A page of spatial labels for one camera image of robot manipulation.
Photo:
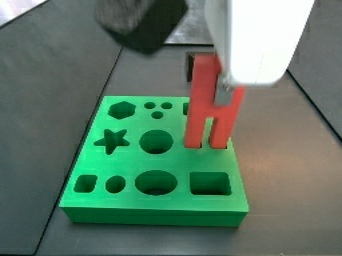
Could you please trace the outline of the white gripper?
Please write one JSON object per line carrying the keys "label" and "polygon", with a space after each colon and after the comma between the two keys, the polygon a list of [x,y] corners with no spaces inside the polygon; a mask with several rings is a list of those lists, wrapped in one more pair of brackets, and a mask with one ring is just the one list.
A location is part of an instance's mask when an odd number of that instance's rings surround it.
{"label": "white gripper", "polygon": [[216,106],[233,87],[273,84],[284,74],[313,0],[205,0],[204,19],[221,65]]}

